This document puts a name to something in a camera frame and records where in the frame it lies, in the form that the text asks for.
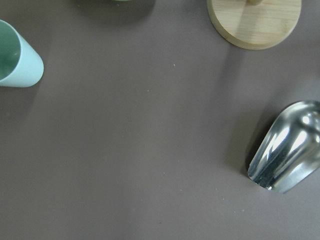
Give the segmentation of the wooden mug tree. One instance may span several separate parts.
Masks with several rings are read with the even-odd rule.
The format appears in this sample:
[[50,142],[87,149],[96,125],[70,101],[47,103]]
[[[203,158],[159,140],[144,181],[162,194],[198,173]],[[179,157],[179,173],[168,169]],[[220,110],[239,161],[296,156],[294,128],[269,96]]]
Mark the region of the wooden mug tree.
[[231,44],[265,50],[284,41],[300,18],[301,0],[208,0],[209,18]]

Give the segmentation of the mint green cup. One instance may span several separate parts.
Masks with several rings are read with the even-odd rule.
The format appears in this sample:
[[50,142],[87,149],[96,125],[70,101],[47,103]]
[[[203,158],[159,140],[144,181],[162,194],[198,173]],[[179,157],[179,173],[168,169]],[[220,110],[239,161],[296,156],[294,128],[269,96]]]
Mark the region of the mint green cup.
[[4,20],[0,21],[0,85],[26,88],[38,83],[44,73],[39,54]]

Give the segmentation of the metal scoop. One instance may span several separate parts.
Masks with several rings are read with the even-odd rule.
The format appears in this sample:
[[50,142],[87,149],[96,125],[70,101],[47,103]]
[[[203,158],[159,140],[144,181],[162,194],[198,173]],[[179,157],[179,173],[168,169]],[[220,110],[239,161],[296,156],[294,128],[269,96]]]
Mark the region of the metal scoop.
[[247,175],[269,191],[286,193],[320,167],[320,103],[295,102],[277,116]]

